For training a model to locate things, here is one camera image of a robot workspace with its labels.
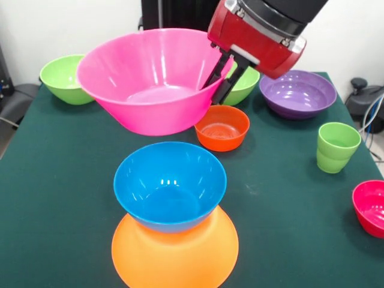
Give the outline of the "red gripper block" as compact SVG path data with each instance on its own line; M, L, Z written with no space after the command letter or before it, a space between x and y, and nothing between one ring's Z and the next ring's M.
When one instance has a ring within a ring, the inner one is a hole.
M208 38L221 56L201 89L218 90L213 104L235 106L251 92L251 68L232 85L230 78L244 62L270 78L287 73L301 57L307 41L302 25L288 19L263 1L251 9L245 1L220 1L208 28Z

